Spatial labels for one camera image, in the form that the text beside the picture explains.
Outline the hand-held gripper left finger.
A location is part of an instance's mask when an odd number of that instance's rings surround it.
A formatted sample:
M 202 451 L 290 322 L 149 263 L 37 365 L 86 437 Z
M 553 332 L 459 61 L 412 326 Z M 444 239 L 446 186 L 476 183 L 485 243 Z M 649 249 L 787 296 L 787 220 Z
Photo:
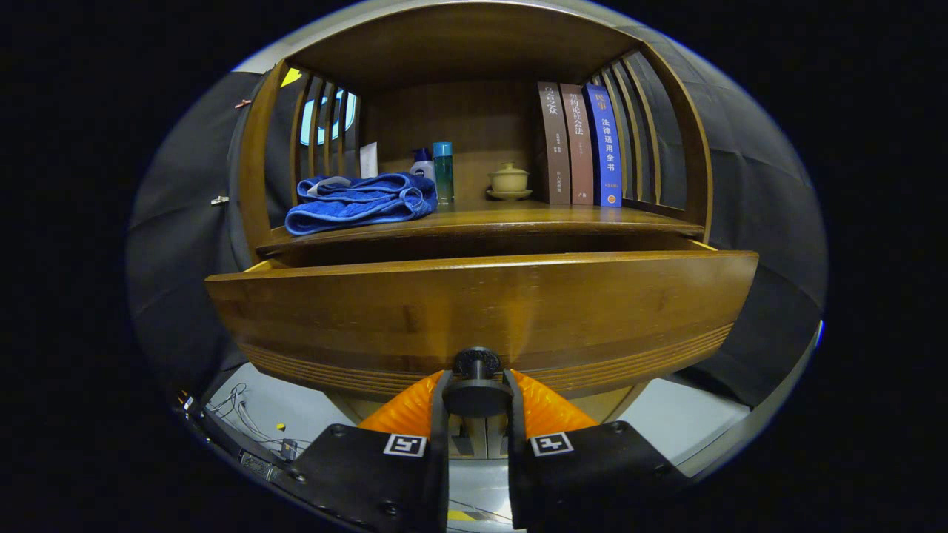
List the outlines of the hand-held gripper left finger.
M 285 492 L 332 532 L 444 532 L 448 507 L 448 412 L 441 373 L 427 435 L 332 424 L 285 469 Z

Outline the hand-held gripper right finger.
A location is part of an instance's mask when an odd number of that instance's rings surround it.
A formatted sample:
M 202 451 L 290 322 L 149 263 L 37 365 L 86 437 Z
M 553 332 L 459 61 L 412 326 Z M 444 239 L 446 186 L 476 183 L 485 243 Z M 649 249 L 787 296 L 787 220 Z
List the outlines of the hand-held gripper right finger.
M 690 483 L 630 423 L 596 423 L 524 372 L 504 371 L 515 529 L 633 530 Z

